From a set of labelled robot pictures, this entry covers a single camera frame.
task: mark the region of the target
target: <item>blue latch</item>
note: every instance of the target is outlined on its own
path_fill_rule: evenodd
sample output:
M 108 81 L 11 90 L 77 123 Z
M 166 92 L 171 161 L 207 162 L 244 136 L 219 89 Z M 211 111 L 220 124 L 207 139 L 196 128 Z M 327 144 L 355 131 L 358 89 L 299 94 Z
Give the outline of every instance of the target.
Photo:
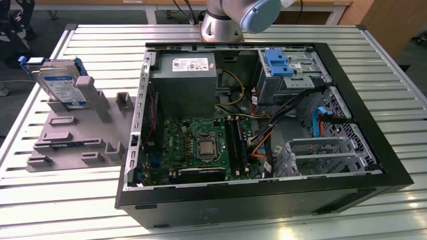
M 278 76 L 292 76 L 294 70 L 288 65 L 288 58 L 284 56 L 282 50 L 279 49 L 267 49 L 264 51 L 264 60 L 270 67 L 270 75 L 274 77 Z

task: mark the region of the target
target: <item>metal rack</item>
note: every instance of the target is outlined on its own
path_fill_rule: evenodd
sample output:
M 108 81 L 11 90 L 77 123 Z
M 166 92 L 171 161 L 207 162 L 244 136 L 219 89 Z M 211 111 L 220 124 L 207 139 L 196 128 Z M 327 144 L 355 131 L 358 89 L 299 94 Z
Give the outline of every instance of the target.
M 28 173 L 48 99 L 33 88 L 0 149 L 0 236 L 15 239 L 422 239 L 427 206 L 427 101 L 366 30 L 354 26 L 274 26 L 247 42 L 330 44 L 415 184 L 340 214 L 150 229 L 116 210 L 120 167 Z M 196 42 L 186 25 L 80 25 L 64 32 L 51 58 L 79 55 L 105 96 L 136 96 L 146 42 Z

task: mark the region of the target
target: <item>blue clip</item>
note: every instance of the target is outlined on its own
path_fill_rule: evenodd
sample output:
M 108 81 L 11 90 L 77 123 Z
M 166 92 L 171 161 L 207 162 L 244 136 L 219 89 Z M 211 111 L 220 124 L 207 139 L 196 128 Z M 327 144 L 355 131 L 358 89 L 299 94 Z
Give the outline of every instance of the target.
M 20 62 L 20 67 L 21 67 L 21 69 L 24 69 L 24 71 L 25 71 L 25 73 L 28 74 L 28 76 L 32 78 L 33 76 L 32 76 L 32 73 L 27 70 L 27 68 L 25 68 L 25 65 L 27 65 L 27 57 L 24 57 L 24 56 L 20 56 L 19 57 L 19 59 L 17 59 L 17 61 Z
M 80 75 L 81 76 L 88 76 L 88 71 L 87 71 L 85 66 L 83 65 L 83 61 L 81 61 L 81 59 L 79 57 L 76 57 L 73 59 L 73 64 L 75 64 L 75 66 L 77 67 L 77 69 L 80 71 Z
M 290 77 L 294 75 L 294 70 L 288 65 L 288 58 L 279 49 L 267 49 L 264 51 L 264 61 L 270 67 L 270 74 L 274 77 Z
M 314 137 L 319 138 L 320 137 L 320 132 L 319 132 L 319 114 L 327 114 L 327 115 L 334 115 L 332 111 L 327 111 L 327 109 L 320 106 L 316 107 L 312 111 L 312 133 L 314 133 Z

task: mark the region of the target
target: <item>metal shelf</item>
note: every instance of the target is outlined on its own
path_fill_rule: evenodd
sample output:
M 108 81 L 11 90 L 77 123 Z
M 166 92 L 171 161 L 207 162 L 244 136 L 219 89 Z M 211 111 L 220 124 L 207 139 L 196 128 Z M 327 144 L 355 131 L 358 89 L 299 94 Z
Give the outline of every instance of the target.
M 427 235 L 427 102 L 367 31 L 355 26 L 272 26 L 247 42 L 324 42 L 400 157 L 415 184 L 340 214 L 144 229 L 115 209 L 120 167 L 28 173 L 47 119 L 36 85 L 0 149 L 0 237 L 15 239 L 423 239 Z M 79 55 L 105 96 L 138 93 L 146 42 L 196 42 L 190 25 L 80 25 L 51 58 Z

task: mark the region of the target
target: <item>yellow cable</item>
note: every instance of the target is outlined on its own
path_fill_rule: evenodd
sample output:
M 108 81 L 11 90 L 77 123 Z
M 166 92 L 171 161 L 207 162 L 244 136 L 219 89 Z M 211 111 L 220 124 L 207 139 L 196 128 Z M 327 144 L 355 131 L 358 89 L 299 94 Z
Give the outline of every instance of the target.
M 228 73 L 232 76 L 232 78 L 238 81 L 240 88 L 242 88 L 242 94 L 240 94 L 240 97 L 236 101 L 227 102 L 227 103 L 218 103 L 215 105 L 216 106 L 231 106 L 231 105 L 235 105 L 236 103 L 239 103 L 242 101 L 242 99 L 244 98 L 246 88 L 243 87 L 243 83 L 242 83 L 240 79 L 236 77 L 236 75 L 234 75 L 234 73 L 231 71 L 228 71 L 227 69 L 223 69 L 222 71 Z

